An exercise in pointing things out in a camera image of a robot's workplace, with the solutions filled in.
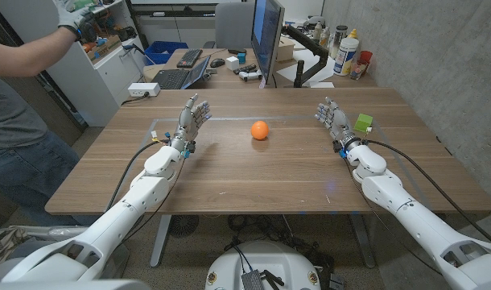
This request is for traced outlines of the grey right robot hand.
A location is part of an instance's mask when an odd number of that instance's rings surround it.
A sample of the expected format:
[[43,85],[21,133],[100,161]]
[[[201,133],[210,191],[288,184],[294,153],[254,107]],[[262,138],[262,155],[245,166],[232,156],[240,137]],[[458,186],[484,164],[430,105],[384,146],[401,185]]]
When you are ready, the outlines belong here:
[[353,132],[350,121],[344,111],[330,97],[325,98],[325,103],[317,106],[315,118],[329,130],[333,139],[334,152],[349,152],[359,146],[361,139]]

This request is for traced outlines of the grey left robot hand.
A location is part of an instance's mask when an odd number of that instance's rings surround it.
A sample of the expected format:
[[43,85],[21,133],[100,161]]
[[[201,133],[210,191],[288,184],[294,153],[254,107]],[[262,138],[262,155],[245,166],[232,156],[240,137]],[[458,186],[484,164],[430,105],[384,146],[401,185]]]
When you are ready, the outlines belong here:
[[178,126],[171,141],[171,146],[179,152],[184,151],[189,143],[195,141],[199,129],[212,117],[207,101],[194,106],[197,99],[198,94],[195,93],[180,112]]

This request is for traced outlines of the person's gloved hand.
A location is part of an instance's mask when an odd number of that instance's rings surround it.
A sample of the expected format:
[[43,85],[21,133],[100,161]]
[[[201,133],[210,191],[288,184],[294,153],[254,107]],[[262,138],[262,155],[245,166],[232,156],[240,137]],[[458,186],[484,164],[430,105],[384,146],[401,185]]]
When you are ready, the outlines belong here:
[[74,34],[76,40],[80,40],[82,38],[80,29],[84,25],[86,20],[93,16],[93,12],[88,7],[84,7],[71,12],[67,9],[65,1],[54,0],[53,3],[55,4],[58,11],[58,28],[68,29],[71,33]]

